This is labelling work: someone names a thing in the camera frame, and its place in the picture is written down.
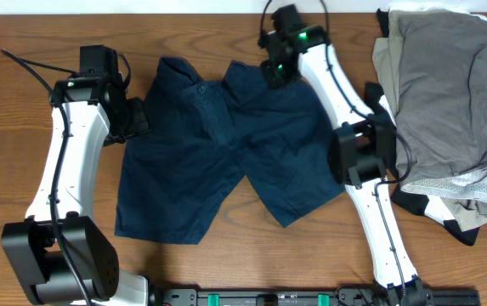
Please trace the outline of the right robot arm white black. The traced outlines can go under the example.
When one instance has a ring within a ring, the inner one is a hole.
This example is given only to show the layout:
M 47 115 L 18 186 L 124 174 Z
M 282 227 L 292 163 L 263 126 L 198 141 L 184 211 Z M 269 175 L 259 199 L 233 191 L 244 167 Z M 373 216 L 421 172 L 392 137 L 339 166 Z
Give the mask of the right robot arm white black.
M 411 262 L 389 195 L 388 158 L 398 133 L 388 112 L 356 93 L 325 28 L 304 24 L 261 30 L 261 67 L 276 88 L 302 78 L 317 94 L 332 126 L 328 162 L 359 214 L 373 263 L 375 305 L 430 305 Z

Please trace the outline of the white dotted garment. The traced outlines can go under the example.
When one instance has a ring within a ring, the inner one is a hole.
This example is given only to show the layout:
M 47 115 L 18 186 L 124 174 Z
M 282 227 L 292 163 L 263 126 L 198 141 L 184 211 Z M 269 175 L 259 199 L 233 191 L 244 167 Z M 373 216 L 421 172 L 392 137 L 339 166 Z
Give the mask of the white dotted garment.
M 423 178 L 404 184 L 407 193 L 487 203 L 487 167 L 445 178 Z

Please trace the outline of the navy blue shorts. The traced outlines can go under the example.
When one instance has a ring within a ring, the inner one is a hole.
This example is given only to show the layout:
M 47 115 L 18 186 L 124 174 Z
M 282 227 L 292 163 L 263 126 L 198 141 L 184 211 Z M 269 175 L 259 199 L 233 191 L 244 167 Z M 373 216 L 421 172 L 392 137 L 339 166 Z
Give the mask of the navy blue shorts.
M 144 102 L 150 131 L 125 148 L 118 236 L 195 245 L 242 179 L 285 227 L 344 191 L 327 162 L 331 125 L 306 82 L 272 89 L 238 61 L 207 81 L 163 57 Z

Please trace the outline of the black mounting rail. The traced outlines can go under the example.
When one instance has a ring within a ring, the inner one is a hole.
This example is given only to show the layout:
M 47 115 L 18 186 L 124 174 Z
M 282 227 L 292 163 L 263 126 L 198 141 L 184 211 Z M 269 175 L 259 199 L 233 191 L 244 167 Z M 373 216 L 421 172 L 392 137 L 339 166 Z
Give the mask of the black mounting rail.
M 474 290 L 437 291 L 343 286 L 334 291 L 198 291 L 156 290 L 150 294 L 153 306 L 480 306 Z

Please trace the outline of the black white garment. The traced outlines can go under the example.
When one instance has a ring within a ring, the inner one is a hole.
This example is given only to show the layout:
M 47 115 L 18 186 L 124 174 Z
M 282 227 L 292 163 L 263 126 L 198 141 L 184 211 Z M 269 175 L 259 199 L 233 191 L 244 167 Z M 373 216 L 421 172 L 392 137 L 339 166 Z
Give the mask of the black white garment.
M 381 98 L 385 98 L 381 85 L 377 82 L 366 82 L 365 103 L 377 108 L 380 105 Z M 462 231 L 455 217 L 452 216 L 441 199 L 430 199 L 426 195 L 407 193 L 402 191 L 398 185 L 391 194 L 391 201 L 413 215 L 434 220 L 464 245 L 471 247 L 477 240 L 479 227 Z

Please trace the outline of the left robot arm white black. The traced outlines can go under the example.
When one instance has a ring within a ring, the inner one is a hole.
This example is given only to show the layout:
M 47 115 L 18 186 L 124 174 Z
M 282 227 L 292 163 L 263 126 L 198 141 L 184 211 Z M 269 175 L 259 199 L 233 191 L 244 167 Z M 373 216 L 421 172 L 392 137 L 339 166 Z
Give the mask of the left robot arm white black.
M 42 180 L 24 220 L 5 224 L 2 247 L 34 305 L 146 305 L 147 279 L 123 270 L 93 220 L 103 147 L 147 131 L 140 98 L 115 78 L 58 81 Z

